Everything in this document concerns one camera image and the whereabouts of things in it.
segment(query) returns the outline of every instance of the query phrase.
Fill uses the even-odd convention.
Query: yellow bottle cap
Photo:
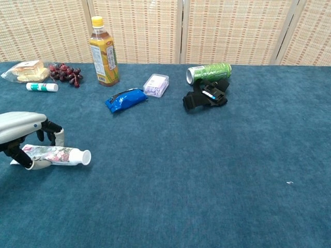
[[[92,27],[93,28],[101,28],[103,27],[103,19],[102,17],[96,16],[92,17]]]

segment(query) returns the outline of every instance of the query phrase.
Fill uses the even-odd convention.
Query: plastic bag
[[[142,101],[145,101],[148,97],[141,89],[129,89],[118,93],[108,99],[105,104],[112,113],[120,110],[126,110]]]
[[[49,65],[42,60],[20,62],[8,71],[1,74],[1,77],[16,83],[43,82],[49,75]]]

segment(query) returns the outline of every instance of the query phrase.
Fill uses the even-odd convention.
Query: small plastic box
[[[151,97],[162,97],[169,85],[169,77],[166,75],[153,74],[144,84],[144,93]]]

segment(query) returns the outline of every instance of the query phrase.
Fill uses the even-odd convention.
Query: blue package
[[[128,89],[121,93],[118,93],[108,99],[105,104],[112,113],[120,110],[126,110],[142,101],[145,101],[148,97],[141,89],[134,88]]]

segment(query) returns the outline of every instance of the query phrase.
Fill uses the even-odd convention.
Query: blue tabletop
[[[190,65],[121,64],[113,87],[71,65],[78,89],[0,78],[0,113],[43,113],[92,153],[88,166],[35,171],[0,154],[1,247],[331,246],[331,67],[233,65],[228,103],[188,113]],[[170,79],[161,98],[109,111],[153,73]]]

